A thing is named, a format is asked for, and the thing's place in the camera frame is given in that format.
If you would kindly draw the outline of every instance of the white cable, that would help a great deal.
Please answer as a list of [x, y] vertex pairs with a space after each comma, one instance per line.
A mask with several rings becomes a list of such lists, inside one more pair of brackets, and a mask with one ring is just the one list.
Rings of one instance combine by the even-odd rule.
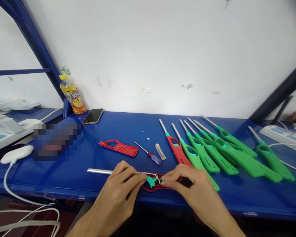
[[29, 200], [27, 200], [27, 199], [25, 199], [25, 198], [22, 198], [22, 197], [16, 195], [15, 193], [13, 193], [13, 192], [8, 188], [8, 185], [7, 185], [7, 176], [8, 176], [8, 173], [9, 173], [11, 167], [15, 164], [15, 162], [16, 162], [16, 160], [14, 160], [13, 162], [10, 163], [10, 166], [9, 166], [9, 168], [8, 168], [7, 171], [6, 171], [6, 174], [4, 175], [3, 186], [4, 186], [4, 188], [6, 189], [6, 191], [7, 191], [9, 194], [11, 194], [13, 197], [15, 197], [15, 198], [17, 198], [17, 199], [20, 199], [21, 201], [28, 202], [28, 203], [30, 203], [30, 204], [34, 204], [34, 205], [37, 205], [37, 206], [45, 206], [46, 204], [41, 204], [41, 203], [38, 203], [38, 202], [33, 202], [33, 201], [29, 201]]
[[269, 147], [274, 146], [274, 145], [294, 145], [294, 146], [296, 146], [296, 144], [291, 144], [291, 143], [274, 143], [274, 144], [269, 145]]
[[287, 127], [283, 122], [281, 122], [281, 121], [279, 121], [279, 120], [277, 120], [277, 122], [279, 122], [281, 125], [283, 125], [283, 127], [284, 127], [287, 131], [289, 131], [288, 127]]
[[43, 121], [44, 119], [47, 119], [49, 116], [51, 116], [53, 113], [55, 113], [57, 110], [60, 110], [60, 109], [62, 109], [62, 108], [58, 108], [58, 109], [54, 110], [53, 112], [51, 112], [51, 113], [50, 113], [49, 115], [47, 115], [46, 117], [40, 119], [40, 121]]
[[146, 172], [139, 172], [139, 173], [142, 173], [142, 174], [152, 174], [152, 175], [154, 175], [157, 178], [157, 180], [159, 181], [159, 183], [161, 183], [160, 179], [158, 178], [158, 175], [156, 175], [154, 173], [146, 173]]
[[52, 237], [55, 237], [59, 228], [60, 228], [60, 222], [57, 221], [24, 221], [24, 222], [17, 222], [9, 225], [0, 226], [0, 232], [19, 228], [19, 227], [25, 227], [25, 226], [43, 226], [43, 225], [54, 225], [57, 226], [57, 229]]
[[280, 160], [280, 161], [281, 161], [283, 164], [287, 165], [288, 167], [291, 167], [292, 169], [296, 170], [296, 167], [291, 166], [290, 164], [288, 164], [288, 163], [286, 163], [286, 162], [284, 162], [284, 161], [282, 161], [282, 160]]
[[[31, 215], [32, 213], [37, 213], [37, 212], [43, 212], [43, 211], [55, 211], [55, 212], [57, 212], [57, 221], [59, 220], [59, 216], [60, 216], [60, 214], [59, 214], [59, 211], [56, 209], [56, 208], [46, 208], [46, 209], [43, 209], [43, 210], [39, 210], [39, 209], [41, 209], [41, 208], [44, 208], [44, 207], [46, 207], [47, 205], [45, 205], [45, 206], [41, 206], [41, 207], [39, 207], [39, 208], [37, 208], [36, 210], [34, 210], [34, 211], [28, 211], [28, 210], [3, 210], [3, 211], [0, 211], [0, 213], [4, 213], [4, 212], [29, 212], [29, 214], [27, 214], [25, 217], [23, 217], [21, 220], [19, 220], [19, 222], [21, 222], [22, 220], [24, 220], [25, 218], [27, 218], [29, 215]], [[9, 233], [10, 231], [11, 231], [12, 229], [10, 229], [8, 232], [6, 232], [2, 237], [4, 237], [7, 233]], [[53, 236], [53, 234], [54, 234], [54, 231], [56, 230], [56, 226], [54, 227], [54, 229], [53, 229], [53, 232], [52, 232], [52, 235], [51, 236]]]
[[[274, 144], [269, 145], [269, 147], [274, 146], [274, 145], [294, 145], [294, 146], [296, 146], [296, 144], [290, 144], [290, 143], [274, 143]], [[290, 164], [288, 164], [288, 163], [286, 163], [286, 162], [284, 162], [282, 160], [280, 160], [280, 161], [283, 164], [287, 165], [288, 167], [291, 167], [292, 169], [296, 170], [296, 167], [294, 167], [294, 166], [292, 166], [292, 165], [290, 165]]]

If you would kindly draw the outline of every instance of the juice bottle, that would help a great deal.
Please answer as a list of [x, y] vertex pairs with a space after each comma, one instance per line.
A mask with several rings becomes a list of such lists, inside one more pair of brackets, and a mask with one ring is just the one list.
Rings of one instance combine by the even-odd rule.
[[75, 114], [84, 114], [86, 112], [86, 108], [83, 105], [76, 85], [73, 84], [66, 75], [61, 75], [59, 78], [62, 80], [59, 85], [60, 89], [63, 91], [65, 97], [69, 100], [73, 112]]

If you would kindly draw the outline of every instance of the blue shelf frame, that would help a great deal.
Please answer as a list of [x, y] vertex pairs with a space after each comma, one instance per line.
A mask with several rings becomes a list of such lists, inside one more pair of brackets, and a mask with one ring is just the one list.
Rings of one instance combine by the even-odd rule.
[[0, 6], [13, 18], [27, 43], [34, 52], [37, 60], [42, 66], [42, 69], [2, 70], [0, 71], [0, 76], [29, 73], [46, 73], [58, 95], [65, 103], [65, 96], [59, 87], [59, 84], [61, 82], [59, 78], [60, 73], [23, 1], [0, 0]]

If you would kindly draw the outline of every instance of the bottle cap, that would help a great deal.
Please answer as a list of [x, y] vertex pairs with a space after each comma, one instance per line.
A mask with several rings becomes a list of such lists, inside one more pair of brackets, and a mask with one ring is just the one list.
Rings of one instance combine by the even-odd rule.
[[61, 80], [68, 80], [69, 79], [67, 75], [60, 75], [59, 78]]

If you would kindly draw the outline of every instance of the phone screen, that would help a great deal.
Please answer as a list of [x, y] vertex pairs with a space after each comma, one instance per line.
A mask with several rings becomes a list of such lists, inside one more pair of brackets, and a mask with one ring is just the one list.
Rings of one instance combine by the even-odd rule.
[[93, 109], [83, 120], [82, 123], [97, 123], [103, 113], [104, 109]]

